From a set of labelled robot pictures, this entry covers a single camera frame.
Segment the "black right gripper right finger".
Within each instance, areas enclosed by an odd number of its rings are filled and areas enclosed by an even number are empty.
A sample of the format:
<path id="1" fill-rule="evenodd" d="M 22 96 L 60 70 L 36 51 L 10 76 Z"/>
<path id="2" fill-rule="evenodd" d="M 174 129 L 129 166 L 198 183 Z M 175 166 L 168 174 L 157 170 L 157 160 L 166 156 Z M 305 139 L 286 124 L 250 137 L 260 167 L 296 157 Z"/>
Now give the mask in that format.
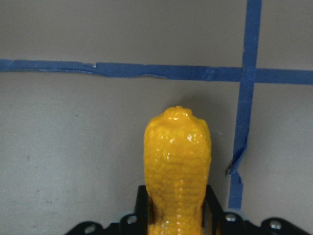
<path id="1" fill-rule="evenodd" d="M 223 210 L 210 185 L 206 186 L 202 212 L 203 234 L 221 235 L 221 215 L 223 214 Z"/>

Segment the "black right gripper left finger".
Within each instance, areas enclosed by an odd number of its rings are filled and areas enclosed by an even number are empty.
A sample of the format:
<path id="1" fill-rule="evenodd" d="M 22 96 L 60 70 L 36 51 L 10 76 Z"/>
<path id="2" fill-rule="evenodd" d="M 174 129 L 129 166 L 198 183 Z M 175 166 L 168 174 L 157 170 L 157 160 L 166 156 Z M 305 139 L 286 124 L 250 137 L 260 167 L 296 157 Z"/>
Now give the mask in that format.
<path id="1" fill-rule="evenodd" d="M 138 215 L 145 225 L 149 224 L 150 198 L 145 185 L 140 185 L 137 189 L 134 213 Z"/>

